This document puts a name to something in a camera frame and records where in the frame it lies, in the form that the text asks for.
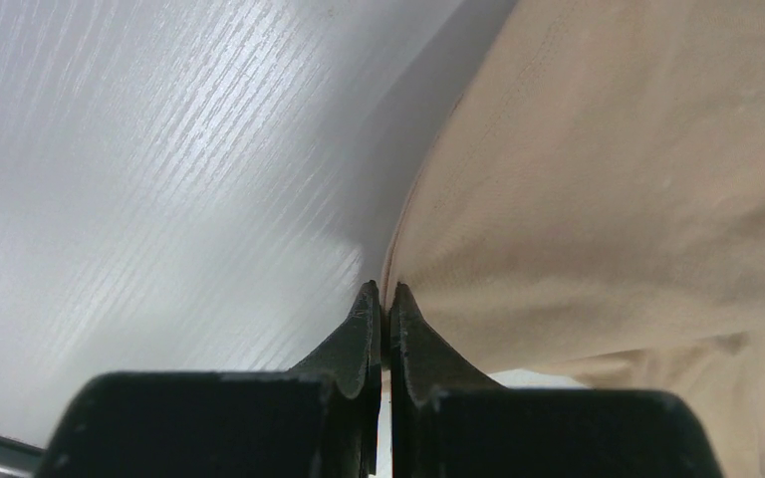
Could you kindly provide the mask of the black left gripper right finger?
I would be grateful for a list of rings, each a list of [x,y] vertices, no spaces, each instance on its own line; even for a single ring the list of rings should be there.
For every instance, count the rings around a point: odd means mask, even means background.
[[[480,371],[398,284],[388,313],[397,477],[718,477],[705,431],[660,390],[511,388]]]

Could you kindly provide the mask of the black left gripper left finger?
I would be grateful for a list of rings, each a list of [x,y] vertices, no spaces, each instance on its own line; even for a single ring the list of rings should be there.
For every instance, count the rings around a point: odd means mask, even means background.
[[[381,305],[362,284],[346,319],[280,371],[120,371],[64,413],[40,477],[366,477],[377,469]]]

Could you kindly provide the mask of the beige t shirt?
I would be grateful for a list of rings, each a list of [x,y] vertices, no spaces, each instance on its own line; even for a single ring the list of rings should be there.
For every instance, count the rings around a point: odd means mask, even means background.
[[[765,477],[765,1],[519,2],[383,276],[482,370],[673,392]]]

